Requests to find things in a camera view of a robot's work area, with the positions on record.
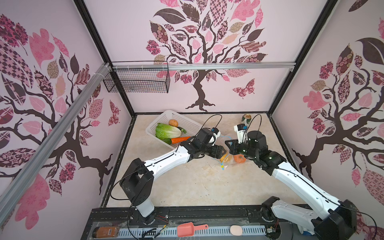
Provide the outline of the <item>orange carrot with leaves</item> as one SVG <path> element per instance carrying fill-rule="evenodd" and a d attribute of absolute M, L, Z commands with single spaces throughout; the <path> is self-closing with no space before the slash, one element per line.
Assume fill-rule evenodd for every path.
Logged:
<path fill-rule="evenodd" d="M 172 144 L 179 144 L 181 142 L 187 141 L 190 137 L 180 137 L 180 138 L 173 138 L 173 139 L 164 139 L 163 142 L 165 142 L 168 145 Z"/>

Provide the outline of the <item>clear zip top bag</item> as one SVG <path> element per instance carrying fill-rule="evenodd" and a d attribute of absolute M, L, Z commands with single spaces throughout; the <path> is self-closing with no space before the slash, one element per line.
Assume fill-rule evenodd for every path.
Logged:
<path fill-rule="evenodd" d="M 238 165 L 242 165 L 242 164 L 237 164 L 234 161 L 234 155 L 235 154 L 233 153 L 233 151 L 234 151 L 234 147 L 235 147 L 234 146 L 235 140 L 237 140 L 236 134 L 234 134 L 234 135 L 230 134 L 230 135 L 221 135 L 216 141 L 216 144 L 222 146 L 224 148 L 224 150 L 226 151 L 222 156 L 224 156 L 226 154 L 232 155 L 232 160 L 230 162 L 221 163 L 220 159 L 218 160 L 222 170 L 226 170 L 229 167 L 235 167 Z"/>

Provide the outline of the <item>small orange fruit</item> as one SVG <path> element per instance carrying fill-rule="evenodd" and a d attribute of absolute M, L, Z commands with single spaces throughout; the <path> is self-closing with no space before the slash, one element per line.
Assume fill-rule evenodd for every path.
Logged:
<path fill-rule="evenodd" d="M 169 125 L 177 128 L 179 123 L 176 120 L 169 120 Z"/>

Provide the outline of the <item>orange bell pepper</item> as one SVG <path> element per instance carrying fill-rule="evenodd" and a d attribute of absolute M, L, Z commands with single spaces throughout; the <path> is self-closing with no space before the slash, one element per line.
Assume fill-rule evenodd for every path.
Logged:
<path fill-rule="evenodd" d="M 234 161 L 237 164 L 243 164 L 246 162 L 246 158 L 243 155 L 234 155 Z"/>

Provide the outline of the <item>yellow brown potato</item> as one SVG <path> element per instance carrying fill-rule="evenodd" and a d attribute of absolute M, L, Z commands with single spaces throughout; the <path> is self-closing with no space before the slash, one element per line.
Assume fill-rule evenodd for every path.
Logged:
<path fill-rule="evenodd" d="M 232 160 L 232 155 L 231 154 L 226 154 L 220 158 L 221 163 L 227 163 Z"/>

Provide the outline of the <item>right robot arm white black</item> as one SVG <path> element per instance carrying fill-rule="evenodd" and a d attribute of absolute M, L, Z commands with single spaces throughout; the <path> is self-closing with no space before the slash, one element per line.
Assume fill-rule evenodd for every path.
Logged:
<path fill-rule="evenodd" d="M 357 209 L 349 200 L 340 201 L 313 182 L 308 181 L 283 156 L 269 150 L 260 131 L 237 131 L 236 140 L 227 140 L 232 155 L 242 155 L 261 170 L 284 183 L 309 206 L 308 209 L 288 204 L 278 197 L 263 202 L 265 221 L 287 220 L 320 240 L 348 240 L 357 230 Z"/>

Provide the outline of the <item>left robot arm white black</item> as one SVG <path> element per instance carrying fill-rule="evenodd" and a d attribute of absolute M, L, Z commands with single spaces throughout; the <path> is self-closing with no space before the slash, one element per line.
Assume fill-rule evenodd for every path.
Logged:
<path fill-rule="evenodd" d="M 220 135 L 217 128 L 202 128 L 167 154 L 147 161 L 139 158 L 133 160 L 119 181 L 131 205 L 143 218 L 153 217 L 155 206 L 150 200 L 150 194 L 154 181 L 173 168 L 201 156 L 219 160 L 226 153 L 223 146 L 216 145 Z"/>

